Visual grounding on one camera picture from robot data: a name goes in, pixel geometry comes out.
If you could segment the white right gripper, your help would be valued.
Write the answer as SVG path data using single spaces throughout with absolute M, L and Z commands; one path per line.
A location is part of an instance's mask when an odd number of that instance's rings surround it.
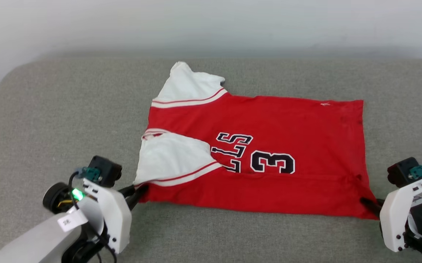
M 384 205 L 383 199 L 373 201 L 364 197 L 360 198 L 360 202 L 368 211 L 374 216 L 380 217 L 383 240 L 388 249 L 399 252 L 404 248 L 403 233 L 408 214 L 414 197 L 421 193 L 422 179 L 389 193 Z

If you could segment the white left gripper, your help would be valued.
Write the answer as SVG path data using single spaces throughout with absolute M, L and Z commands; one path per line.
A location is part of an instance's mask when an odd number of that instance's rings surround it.
M 130 185 L 117 191 L 99 186 L 87 178 L 83 179 L 83 184 L 85 193 L 96 198 L 107 234 L 110 236 L 108 245 L 116 254 L 121 253 L 130 241 L 131 211 L 148 192 L 149 185 L 138 189 Z

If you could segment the red white basketball jersey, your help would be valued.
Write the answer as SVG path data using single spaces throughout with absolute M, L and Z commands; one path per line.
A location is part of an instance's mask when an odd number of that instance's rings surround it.
M 224 77 L 170 70 L 151 102 L 134 187 L 140 202 L 375 219 L 362 100 L 244 97 Z

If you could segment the white paper label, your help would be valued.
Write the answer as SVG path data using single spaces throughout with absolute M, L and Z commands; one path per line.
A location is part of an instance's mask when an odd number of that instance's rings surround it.
M 88 222 L 87 217 L 80 209 L 70 209 L 63 217 L 57 220 L 58 225 L 63 232 L 69 232 L 78 226 L 82 226 Z

